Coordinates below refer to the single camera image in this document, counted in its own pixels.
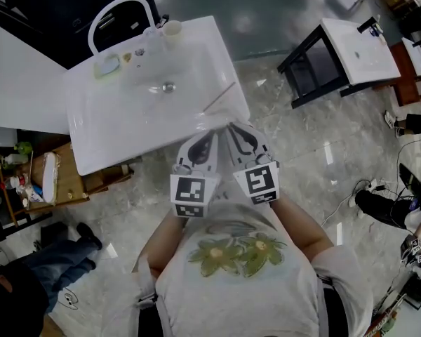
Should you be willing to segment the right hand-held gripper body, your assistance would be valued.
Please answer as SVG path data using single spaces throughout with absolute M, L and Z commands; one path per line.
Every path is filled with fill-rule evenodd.
M 233 175 L 252 204 L 269 204 L 279 198 L 279 163 L 270 154 L 242 163 Z

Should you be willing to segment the person's right forearm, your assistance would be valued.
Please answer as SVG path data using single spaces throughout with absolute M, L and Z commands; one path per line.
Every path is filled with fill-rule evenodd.
M 293 243 L 312 262 L 320 253 L 334 247 L 323 228 L 287 195 L 281 195 L 271 207 Z

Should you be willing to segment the black sink stand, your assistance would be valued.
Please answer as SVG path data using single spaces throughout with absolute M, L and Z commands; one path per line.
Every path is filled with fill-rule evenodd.
M 293 109 L 333 91 L 342 97 L 354 93 L 335 46 L 321 25 L 280 63 L 277 71 L 285 76 L 295 93 Z

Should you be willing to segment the wooden side table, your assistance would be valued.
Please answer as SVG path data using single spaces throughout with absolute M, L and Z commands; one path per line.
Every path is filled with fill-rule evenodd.
M 90 196 L 108 190 L 108 187 L 126 181 L 132 177 L 134 171 L 128 165 L 118 165 L 105 168 L 87 176 L 80 176 L 76 169 L 73 147 L 71 143 L 64 144 L 50 151 L 59 156 L 60 165 L 58 168 L 57 199 L 55 205 L 43 203 L 31 203 L 29 208 L 24 206 L 24 191 L 18 194 L 16 190 L 5 190 L 6 204 L 8 205 L 11 217 L 17 224 L 14 212 L 25 212 L 26 214 L 42 214 L 53 209 L 66 207 L 72 204 L 80 204 L 88 201 Z M 14 171 L 4 171 L 0 168 L 1 182 L 5 177 L 10 178 L 26 175 L 28 182 L 34 188 L 42 189 L 42 179 L 44 173 L 44 155 L 32 158 L 31 161 L 23 165 L 18 165 Z

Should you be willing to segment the green soap dish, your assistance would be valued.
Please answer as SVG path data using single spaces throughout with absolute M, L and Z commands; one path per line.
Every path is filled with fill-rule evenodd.
M 101 79 L 118 72 L 120 69 L 121 59 L 119 55 L 111 54 L 94 62 L 93 75 L 96 79 Z

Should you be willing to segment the grey floral t-shirt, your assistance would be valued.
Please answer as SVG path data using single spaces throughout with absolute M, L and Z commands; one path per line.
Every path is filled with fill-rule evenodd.
M 363 337 L 373 295 L 355 253 L 339 245 L 312 262 L 269 203 L 218 202 L 187 218 L 175 255 L 155 279 L 135 266 L 135 337 Z

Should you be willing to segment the white cup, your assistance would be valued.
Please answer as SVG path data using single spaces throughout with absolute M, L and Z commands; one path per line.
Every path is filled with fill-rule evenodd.
M 181 39 L 182 23 L 177 20 L 169 20 L 162 27 L 164 40 L 168 44 L 176 44 Z

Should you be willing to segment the white oblong tray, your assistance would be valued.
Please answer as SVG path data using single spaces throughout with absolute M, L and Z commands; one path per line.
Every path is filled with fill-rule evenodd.
M 42 194 L 47 204 L 55 205 L 57 199 L 59 156 L 54 152 L 44 155 L 44 173 L 42 179 Z

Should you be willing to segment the black laptop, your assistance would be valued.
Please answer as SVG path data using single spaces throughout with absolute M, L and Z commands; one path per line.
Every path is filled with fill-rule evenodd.
M 398 167 L 399 177 L 405 187 L 421 201 L 421 182 L 417 179 L 404 164 L 400 163 Z

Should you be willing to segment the reddish wooden cabinet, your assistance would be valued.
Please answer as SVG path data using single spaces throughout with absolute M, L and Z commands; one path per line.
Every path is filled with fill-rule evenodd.
M 394 44 L 390 51 L 400 72 L 400 77 L 393 80 L 399 106 L 410 105 L 421 101 L 421 68 L 413 63 L 404 41 Z

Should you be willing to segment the white arched faucet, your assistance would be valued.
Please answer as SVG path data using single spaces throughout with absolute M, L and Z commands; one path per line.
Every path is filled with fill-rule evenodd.
M 147 16 L 147 19 L 148 19 L 148 22 L 149 22 L 149 31 L 151 33 L 155 33 L 156 32 L 156 25 L 155 25 L 155 22 L 154 22 L 154 17 L 152 15 L 152 11 L 151 11 L 151 8 L 150 8 L 147 0 L 114 0 L 113 2 L 107 4 L 96 15 L 96 17 L 93 19 L 93 21 L 91 23 L 91 26 L 89 28 L 89 31 L 88 31 L 88 47 L 90 48 L 90 50 L 91 50 L 91 52 L 92 52 L 93 55 L 98 55 L 99 54 L 99 51 L 96 48 L 95 43 L 94 43 L 94 33 L 95 33 L 95 29 L 98 26 L 98 23 L 102 20 L 102 18 L 106 15 L 106 13 L 109 10 L 113 9 L 114 7 L 116 7 L 116 6 L 120 5 L 120 4 L 129 2 L 129 1 L 138 2 L 138 3 L 140 3 L 143 6 L 143 8 L 145 10 L 145 13 L 146 13 L 146 16 Z

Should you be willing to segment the black faucet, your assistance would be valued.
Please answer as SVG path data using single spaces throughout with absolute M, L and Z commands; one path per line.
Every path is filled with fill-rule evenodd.
M 362 34 L 367 29 L 372 28 L 377 23 L 377 20 L 374 17 L 367 19 L 363 24 L 357 27 L 357 31 Z

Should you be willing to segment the red-capped bottle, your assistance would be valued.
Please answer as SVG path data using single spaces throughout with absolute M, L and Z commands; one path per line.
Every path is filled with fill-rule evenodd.
M 5 190 L 12 190 L 12 189 L 21 190 L 26 186 L 27 183 L 28 183 L 28 177 L 26 175 L 12 176 L 10 178 L 5 179 L 5 181 L 3 182 L 3 189 L 5 189 Z

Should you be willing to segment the narrow white sink basin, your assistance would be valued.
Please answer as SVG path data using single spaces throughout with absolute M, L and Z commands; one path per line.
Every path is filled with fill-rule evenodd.
M 405 37 L 401 40 L 413 64 L 416 76 L 421 77 L 421 40 L 414 42 Z

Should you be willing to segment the white partition panel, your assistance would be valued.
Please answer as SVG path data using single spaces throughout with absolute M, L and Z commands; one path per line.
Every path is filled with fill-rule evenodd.
M 0 27 L 0 127 L 67 135 L 65 72 Z

